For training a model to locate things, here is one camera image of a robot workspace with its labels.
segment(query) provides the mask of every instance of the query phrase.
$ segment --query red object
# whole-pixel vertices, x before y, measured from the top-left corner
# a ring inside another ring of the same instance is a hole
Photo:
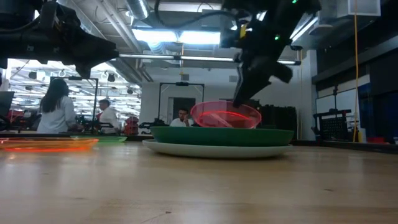
[[[102,112],[100,112],[99,114],[97,114],[97,115],[95,116],[95,117],[97,118],[98,121],[100,120],[101,115],[102,115]]]
[[[138,135],[138,118],[131,116],[126,120],[124,134],[127,136]]]
[[[383,137],[368,137],[368,143],[375,143],[375,144],[385,144],[385,140]]]
[[[24,117],[24,112],[23,111],[16,111],[16,110],[9,110],[7,118],[10,120],[12,123],[16,118],[18,117]]]
[[[219,128],[255,128],[261,122],[261,114],[254,108],[233,102],[220,100],[195,105],[191,110],[192,118],[202,127]]]

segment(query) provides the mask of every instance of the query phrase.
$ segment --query table surface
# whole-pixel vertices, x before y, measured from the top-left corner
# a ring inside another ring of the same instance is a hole
[[[398,223],[398,157],[294,147],[277,159],[0,151],[0,223]]]

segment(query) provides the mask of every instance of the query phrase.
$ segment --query green plate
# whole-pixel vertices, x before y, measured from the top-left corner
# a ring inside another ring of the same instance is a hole
[[[71,138],[78,139],[98,139],[98,143],[116,143],[116,142],[124,142],[127,137],[125,136],[96,136],[96,135],[84,135],[84,136],[71,136]]]
[[[157,142],[201,146],[287,146],[294,132],[278,129],[151,127]]]

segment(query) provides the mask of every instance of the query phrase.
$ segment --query doorway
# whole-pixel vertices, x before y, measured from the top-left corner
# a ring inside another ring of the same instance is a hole
[[[171,121],[173,121],[175,118],[178,118],[178,111],[180,108],[185,108],[190,113],[195,104],[195,98],[170,97],[167,122],[170,124]]]

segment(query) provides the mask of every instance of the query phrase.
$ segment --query man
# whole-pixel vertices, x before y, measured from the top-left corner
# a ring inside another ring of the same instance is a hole
[[[109,123],[113,126],[113,128],[102,128],[101,130],[104,132],[104,134],[116,134],[120,130],[120,124],[115,110],[109,106],[111,106],[109,100],[99,101],[99,108],[103,111],[99,117],[100,123]]]
[[[171,127],[189,127],[193,125],[193,121],[188,119],[188,110],[181,108],[178,111],[178,118],[175,118],[170,124]]]

